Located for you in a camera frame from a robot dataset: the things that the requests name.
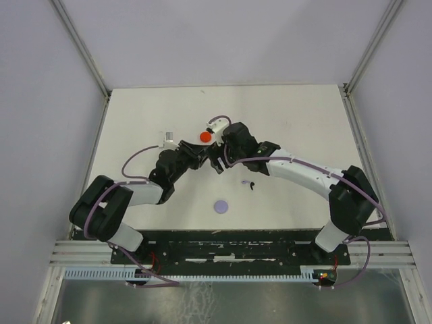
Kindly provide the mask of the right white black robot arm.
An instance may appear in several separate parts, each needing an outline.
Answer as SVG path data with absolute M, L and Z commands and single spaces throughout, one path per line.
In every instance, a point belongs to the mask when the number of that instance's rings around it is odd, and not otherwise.
M 258 142 L 242 122 L 224 117 L 213 118 L 207 131 L 214 139 L 208 155 L 217 173 L 243 165 L 251 172 L 298 184 L 329 203 L 330 219 L 309 248 L 318 264 L 332 259 L 334 250 L 345 239 L 359 235 L 370 225 L 373 211 L 381 208 L 364 171 L 356 166 L 337 169 L 299 159 L 278 144 Z

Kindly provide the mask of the red charging case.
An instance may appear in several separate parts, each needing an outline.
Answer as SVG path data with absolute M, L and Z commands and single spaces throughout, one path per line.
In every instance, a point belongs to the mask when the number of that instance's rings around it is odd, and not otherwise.
M 212 134 L 208 131 L 204 131 L 200 133 L 199 138 L 201 142 L 208 143 L 212 140 Z

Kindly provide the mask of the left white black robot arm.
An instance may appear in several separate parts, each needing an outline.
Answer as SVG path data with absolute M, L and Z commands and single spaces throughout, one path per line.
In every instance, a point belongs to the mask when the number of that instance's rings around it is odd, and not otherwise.
M 98 175 L 72 207 L 69 221 L 83 230 L 85 238 L 121 247 L 134 263 L 143 263 L 149 257 L 149 246 L 138 230 L 123 222 L 128 207 L 166 203 L 180 177 L 207 160 L 207 148 L 182 140 L 174 149 L 159 153 L 147 177 L 124 175 L 126 181 L 115 182 Z

